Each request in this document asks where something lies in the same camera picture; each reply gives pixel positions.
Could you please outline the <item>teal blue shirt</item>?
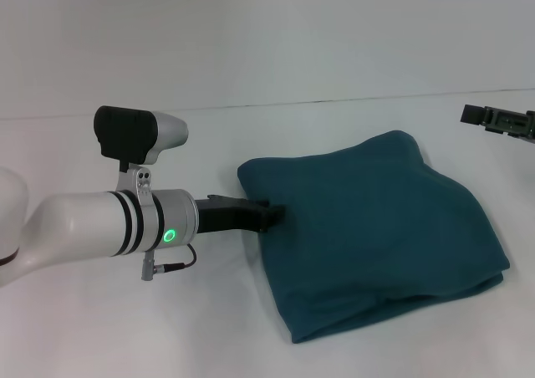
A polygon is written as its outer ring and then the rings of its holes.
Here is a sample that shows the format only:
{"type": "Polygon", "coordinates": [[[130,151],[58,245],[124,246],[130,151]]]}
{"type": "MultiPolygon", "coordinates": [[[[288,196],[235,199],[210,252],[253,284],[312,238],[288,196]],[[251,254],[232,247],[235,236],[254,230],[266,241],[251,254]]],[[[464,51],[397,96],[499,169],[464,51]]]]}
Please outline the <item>teal blue shirt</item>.
{"type": "Polygon", "coordinates": [[[510,263],[478,200],[400,130],[329,154],[240,165],[246,196],[285,209],[259,237],[295,344],[465,299],[510,263]]]}

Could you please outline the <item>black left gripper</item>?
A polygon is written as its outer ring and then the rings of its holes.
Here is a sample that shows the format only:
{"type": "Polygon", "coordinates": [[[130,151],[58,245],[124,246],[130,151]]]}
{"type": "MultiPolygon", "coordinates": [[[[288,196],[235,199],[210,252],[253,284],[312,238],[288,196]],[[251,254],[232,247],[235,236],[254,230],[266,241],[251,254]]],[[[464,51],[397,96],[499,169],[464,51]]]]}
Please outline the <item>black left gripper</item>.
{"type": "Polygon", "coordinates": [[[269,201],[255,202],[218,195],[196,200],[196,207],[199,234],[229,230],[267,232],[282,222],[286,213],[284,205],[272,206],[269,201]]]}

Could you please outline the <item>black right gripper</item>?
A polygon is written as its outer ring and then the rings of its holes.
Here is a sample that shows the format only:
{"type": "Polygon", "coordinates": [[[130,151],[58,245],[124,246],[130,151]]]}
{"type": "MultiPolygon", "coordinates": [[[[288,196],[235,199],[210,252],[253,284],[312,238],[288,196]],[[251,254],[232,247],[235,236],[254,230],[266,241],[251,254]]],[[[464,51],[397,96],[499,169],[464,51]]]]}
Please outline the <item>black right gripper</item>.
{"type": "Polygon", "coordinates": [[[465,105],[461,123],[482,125],[486,131],[535,143],[535,111],[519,113],[493,107],[465,105]]]}

